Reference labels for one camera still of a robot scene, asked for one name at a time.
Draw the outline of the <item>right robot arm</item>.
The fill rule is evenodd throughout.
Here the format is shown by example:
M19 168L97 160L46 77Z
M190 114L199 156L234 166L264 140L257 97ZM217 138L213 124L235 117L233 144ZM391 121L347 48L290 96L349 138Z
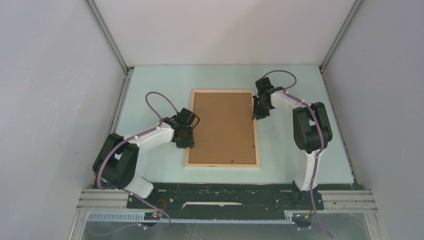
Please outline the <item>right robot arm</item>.
M333 133L322 102L307 103L285 90L271 89L253 96L254 120L270 115L270 110L280 109L292 116L293 139L300 150L299 167L294 184L299 189L291 194L291 204L304 209L311 202L310 191L318 185L316 176L323 152L333 139Z

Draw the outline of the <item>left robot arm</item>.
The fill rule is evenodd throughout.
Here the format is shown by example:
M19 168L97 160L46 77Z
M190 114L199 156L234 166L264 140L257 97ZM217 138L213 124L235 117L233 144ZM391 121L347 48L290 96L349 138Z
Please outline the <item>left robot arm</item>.
M158 194L150 181L136 173L136 167L140 153L167 143L175 143L178 149L193 147L193 127L170 120L133 135L110 134L92 166L97 187L137 195L145 208L153 208Z

